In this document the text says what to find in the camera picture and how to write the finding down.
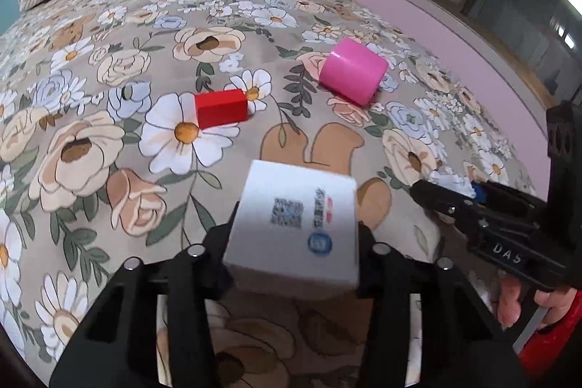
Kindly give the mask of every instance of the pink cup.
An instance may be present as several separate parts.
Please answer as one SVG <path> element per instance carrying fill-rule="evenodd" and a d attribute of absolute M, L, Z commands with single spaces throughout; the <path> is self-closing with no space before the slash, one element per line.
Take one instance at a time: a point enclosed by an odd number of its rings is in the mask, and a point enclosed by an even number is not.
<path fill-rule="evenodd" d="M 365 106 L 387 70 L 388 62 L 381 56 L 350 38 L 344 38 L 325 60 L 319 82 L 354 103 Z"/>

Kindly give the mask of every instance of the floral bedspread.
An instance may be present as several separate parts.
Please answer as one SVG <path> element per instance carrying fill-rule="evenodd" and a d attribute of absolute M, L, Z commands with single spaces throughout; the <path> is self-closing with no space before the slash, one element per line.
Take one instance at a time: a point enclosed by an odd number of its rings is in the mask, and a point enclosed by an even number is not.
<path fill-rule="evenodd" d="M 345 37 L 389 63 L 366 109 L 318 85 Z M 228 219 L 253 159 L 352 175 L 377 240 L 420 260 L 454 254 L 490 305 L 495 272 L 409 188 L 446 176 L 533 192 L 475 96 L 348 0 L 51 0 L 0 39 L 0 76 L 0 322 L 45 383 L 122 262 L 201 241 Z M 233 88 L 248 120 L 200 130 L 193 96 Z M 414 381 L 420 302 L 411 307 Z M 370 309 L 353 294 L 233 291 L 208 303 L 223 386 L 353 386 Z M 170 384 L 164 317 L 162 301 L 158 365 Z"/>

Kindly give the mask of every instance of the red block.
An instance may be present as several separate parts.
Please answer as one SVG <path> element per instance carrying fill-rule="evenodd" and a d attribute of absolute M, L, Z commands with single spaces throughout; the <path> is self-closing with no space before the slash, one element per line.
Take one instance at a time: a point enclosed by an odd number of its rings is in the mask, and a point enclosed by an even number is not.
<path fill-rule="evenodd" d="M 201 129 L 247 119 L 247 97 L 241 89 L 196 94 L 194 104 Z"/>

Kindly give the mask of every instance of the silver bolt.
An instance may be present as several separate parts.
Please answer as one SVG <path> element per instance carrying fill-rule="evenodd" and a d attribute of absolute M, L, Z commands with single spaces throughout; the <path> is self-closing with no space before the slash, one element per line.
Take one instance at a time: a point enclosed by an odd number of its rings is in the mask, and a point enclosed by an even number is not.
<path fill-rule="evenodd" d="M 131 256 L 123 262 L 123 268 L 126 270 L 135 270 L 141 265 L 141 260 L 136 256 Z"/>
<path fill-rule="evenodd" d="M 190 247 L 188 247 L 188 250 L 186 250 L 186 253 L 188 253 L 188 255 L 190 255 L 190 256 L 199 257 L 199 256 L 203 256 L 205 251 L 206 251 L 206 249 L 204 248 L 203 245 L 194 244 L 194 245 L 191 245 Z"/>
<path fill-rule="evenodd" d="M 376 255 L 387 255 L 390 253 L 390 245 L 385 244 L 384 242 L 378 242 L 377 244 L 374 244 L 374 246 L 372 247 L 372 251 L 376 254 Z"/>
<path fill-rule="evenodd" d="M 439 258 L 436 264 L 443 270 L 450 270 L 453 268 L 453 260 L 446 256 Z"/>

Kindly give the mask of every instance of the blue logo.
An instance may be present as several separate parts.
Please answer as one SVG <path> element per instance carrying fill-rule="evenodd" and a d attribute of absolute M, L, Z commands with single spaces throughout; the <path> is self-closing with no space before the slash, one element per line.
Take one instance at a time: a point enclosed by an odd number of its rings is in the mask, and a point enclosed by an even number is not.
<path fill-rule="evenodd" d="M 316 255 L 327 255 L 331 252 L 333 243 L 328 234 L 322 232 L 313 232 L 307 240 L 309 250 Z"/>

